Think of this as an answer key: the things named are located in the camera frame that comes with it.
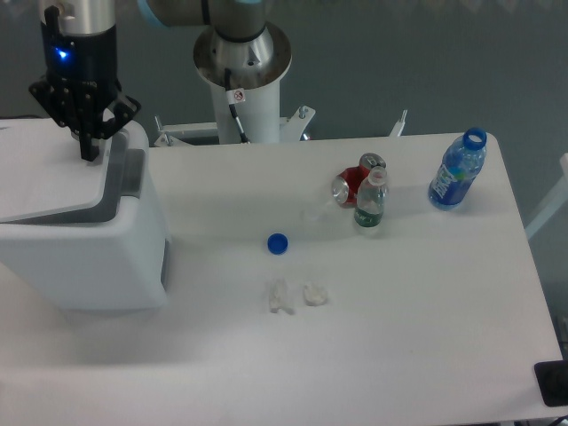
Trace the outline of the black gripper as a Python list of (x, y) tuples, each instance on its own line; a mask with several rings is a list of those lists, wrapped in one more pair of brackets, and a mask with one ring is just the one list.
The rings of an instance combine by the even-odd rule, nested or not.
[(40, 19), (48, 74), (63, 84), (43, 76), (28, 90), (59, 127), (79, 136), (81, 158), (94, 161), (93, 140), (111, 138), (141, 109), (134, 98), (118, 96), (115, 8), (42, 6)]

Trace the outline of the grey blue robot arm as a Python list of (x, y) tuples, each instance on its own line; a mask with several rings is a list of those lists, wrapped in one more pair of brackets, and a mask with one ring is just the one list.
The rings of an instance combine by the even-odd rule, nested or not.
[[(115, 3), (41, 1), (38, 7), (46, 71), (28, 90), (92, 162), (100, 140), (141, 109), (118, 78)], [(280, 142), (280, 81), (292, 52), (285, 33), (267, 19), (268, 2), (141, 1), (138, 8), (163, 28), (205, 28), (193, 62), (210, 87), (220, 143)]]

